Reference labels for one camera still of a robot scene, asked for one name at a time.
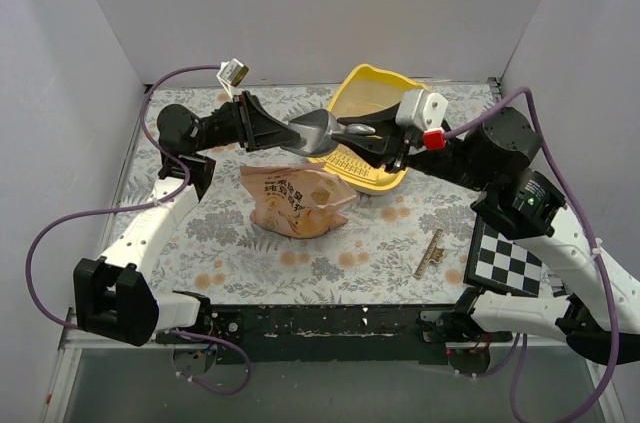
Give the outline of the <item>silver metal scoop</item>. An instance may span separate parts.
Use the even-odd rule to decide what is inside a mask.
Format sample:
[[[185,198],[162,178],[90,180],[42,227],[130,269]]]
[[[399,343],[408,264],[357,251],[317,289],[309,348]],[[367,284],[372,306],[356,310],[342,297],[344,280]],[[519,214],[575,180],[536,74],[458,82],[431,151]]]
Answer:
[[[371,126],[355,123],[346,126],[338,123],[337,118],[326,109],[317,109],[291,119],[288,124],[300,137],[297,143],[282,145],[290,153],[304,157],[323,157],[337,147],[333,135],[372,136],[376,130]]]

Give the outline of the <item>pink cat litter bag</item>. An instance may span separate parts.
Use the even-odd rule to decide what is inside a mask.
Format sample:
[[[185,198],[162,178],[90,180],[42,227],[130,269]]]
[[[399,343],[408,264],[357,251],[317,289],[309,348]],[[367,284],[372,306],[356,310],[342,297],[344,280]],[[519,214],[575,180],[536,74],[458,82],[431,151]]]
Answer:
[[[251,222],[296,239],[317,238],[345,225],[342,209],[357,192],[323,167],[241,167],[241,183],[255,202]]]

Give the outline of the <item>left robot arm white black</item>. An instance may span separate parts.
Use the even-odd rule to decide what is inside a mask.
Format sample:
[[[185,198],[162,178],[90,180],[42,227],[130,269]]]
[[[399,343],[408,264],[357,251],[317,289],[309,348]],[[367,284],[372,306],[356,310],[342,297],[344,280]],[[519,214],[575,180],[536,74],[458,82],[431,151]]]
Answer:
[[[133,346],[173,328],[193,343],[212,333],[208,298],[191,292],[155,294],[148,285],[163,248],[212,183],[216,163],[204,151],[237,143],[252,152],[301,140],[247,91],[207,117],[168,105],[157,117],[157,128],[166,153],[148,205],[98,258],[82,259],[73,272],[78,327]]]

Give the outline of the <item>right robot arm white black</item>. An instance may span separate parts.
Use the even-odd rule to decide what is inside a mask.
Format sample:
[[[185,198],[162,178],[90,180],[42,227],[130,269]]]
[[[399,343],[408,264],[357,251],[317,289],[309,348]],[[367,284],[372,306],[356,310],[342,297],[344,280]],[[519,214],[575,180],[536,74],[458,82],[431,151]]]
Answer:
[[[597,243],[569,192],[530,164],[545,142],[512,107],[488,112],[464,138],[448,125],[420,131],[394,106],[343,117],[333,140],[374,168],[410,167],[477,192],[471,208],[491,229],[531,252],[566,285],[565,296],[531,298],[467,289],[432,323],[447,339],[495,332],[533,334],[566,343],[599,363],[639,359],[639,282]]]

